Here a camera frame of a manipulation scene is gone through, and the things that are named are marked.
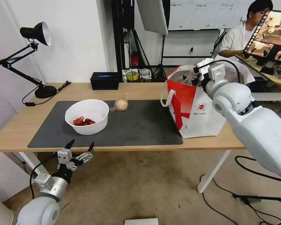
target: red food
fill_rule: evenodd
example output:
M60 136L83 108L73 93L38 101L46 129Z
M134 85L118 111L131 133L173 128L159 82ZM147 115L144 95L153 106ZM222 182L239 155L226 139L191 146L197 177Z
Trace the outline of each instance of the red food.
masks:
M83 116L82 117L79 117L77 118L76 120L73 121L74 125L76 126L87 126L87 125L92 125L94 124L95 122L92 121L91 119L88 119L88 118L84 118Z

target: floor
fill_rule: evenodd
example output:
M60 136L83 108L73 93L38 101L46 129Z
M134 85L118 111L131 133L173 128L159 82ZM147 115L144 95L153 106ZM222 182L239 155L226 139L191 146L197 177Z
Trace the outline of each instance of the floor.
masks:
M264 106L276 112L281 108L278 104ZM160 225L231 225L232 222L208 208L196 189L200 175L206 172L216 154L216 151L94 152L93 160L73 174L57 224L120 225L125 219L157 217ZM235 163L236 155L249 156L249 153L239 150L229 155L215 176L220 186L238 194L281 196L280 182L246 172ZM270 174L258 163L244 161L244 165ZM45 164L50 173L56 166L56 160ZM261 221L248 206L213 182L204 194L211 206L239 225L257 225ZM27 188L5 204L17 215L30 200ZM279 202L262 201L254 207L281 218Z

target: white shirt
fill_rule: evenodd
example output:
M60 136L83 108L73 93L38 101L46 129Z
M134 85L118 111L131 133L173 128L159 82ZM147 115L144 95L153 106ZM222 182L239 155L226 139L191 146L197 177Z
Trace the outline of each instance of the white shirt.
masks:
M223 50L240 51L244 50L252 37L255 28L252 31L245 29L246 23L242 23L233 29L230 29L224 36L222 42L217 46L216 52Z

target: black desk lamp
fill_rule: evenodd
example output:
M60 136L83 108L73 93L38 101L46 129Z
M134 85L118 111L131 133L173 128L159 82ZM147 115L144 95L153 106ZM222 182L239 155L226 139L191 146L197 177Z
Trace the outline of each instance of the black desk lamp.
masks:
M34 39L38 40L40 43L50 46L51 45L51 36L49 33L48 26L45 22L38 23L34 28L24 28L22 27L20 29L20 33L24 38L27 38L28 41L31 43L27 45L25 48L21 49L20 51L17 51L16 53L12 54L11 56L1 59L0 65L9 69L10 71L20 75L21 77L25 78L26 80L29 80L30 82L34 83L38 86L38 89L35 91L35 96L37 98L49 98L54 96L57 93L57 90L53 86L46 86L42 83L41 80L38 80L36 78L33 78L31 76L28 76L21 71L18 71L17 69L13 68L12 65L25 58L26 56L32 54L33 52L37 51L38 43L34 41ZM17 54L25 51L28 48L32 48L31 52L26 53L23 56L16 57Z

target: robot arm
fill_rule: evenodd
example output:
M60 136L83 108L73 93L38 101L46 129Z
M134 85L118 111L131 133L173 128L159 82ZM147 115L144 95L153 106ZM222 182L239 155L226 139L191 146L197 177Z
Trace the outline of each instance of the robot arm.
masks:
M58 171L54 174L39 174L34 180L40 188L41 197L31 200L18 215L18 225L53 225L59 216L59 202L66 193L71 182L73 171L78 166L90 161L93 157L94 142L88 151L81 154L72 154L72 140L65 148L57 152Z
M260 106L246 85L227 82L223 64L209 67L208 74L206 93L215 110L256 161L281 176L281 118Z

